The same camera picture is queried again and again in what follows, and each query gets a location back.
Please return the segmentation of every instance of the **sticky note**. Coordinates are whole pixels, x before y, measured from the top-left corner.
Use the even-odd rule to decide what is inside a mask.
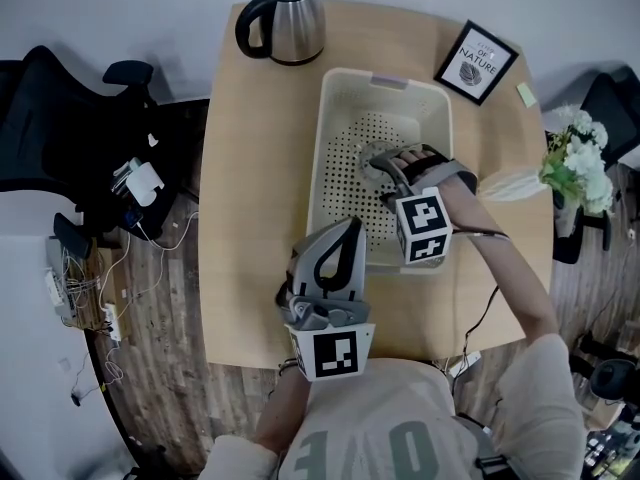
[[[526,83],[522,82],[518,86],[518,92],[520,93],[520,97],[522,98],[525,107],[533,107],[538,102]]]

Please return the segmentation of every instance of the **laundry basket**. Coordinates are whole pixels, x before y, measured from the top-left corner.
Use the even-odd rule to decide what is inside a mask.
[[[367,163],[367,154],[419,143],[453,156],[451,103],[444,90],[368,71],[328,71],[322,81],[307,234],[357,216],[367,230],[368,272],[438,271],[442,258],[404,265],[395,216],[378,199],[393,192],[394,185]]]

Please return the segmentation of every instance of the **kettle handle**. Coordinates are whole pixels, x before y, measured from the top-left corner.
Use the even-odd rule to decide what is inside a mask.
[[[247,57],[253,59],[263,59],[270,55],[270,51],[267,47],[251,46],[249,44],[249,31],[251,23],[262,16],[269,8],[270,5],[276,3],[278,0],[251,0],[247,6],[242,9],[238,21],[236,21],[236,41],[242,53]]]

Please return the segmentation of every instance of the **picture frame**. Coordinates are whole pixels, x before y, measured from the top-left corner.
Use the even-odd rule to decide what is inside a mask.
[[[482,105],[519,55],[504,41],[469,20],[434,80]]]

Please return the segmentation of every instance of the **stainless steel kettle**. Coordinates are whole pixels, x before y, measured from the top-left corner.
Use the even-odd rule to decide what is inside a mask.
[[[249,44],[249,27],[260,18],[262,46]],[[326,37],[322,0],[252,0],[236,22],[236,41],[254,59],[271,57],[296,66],[322,53]]]

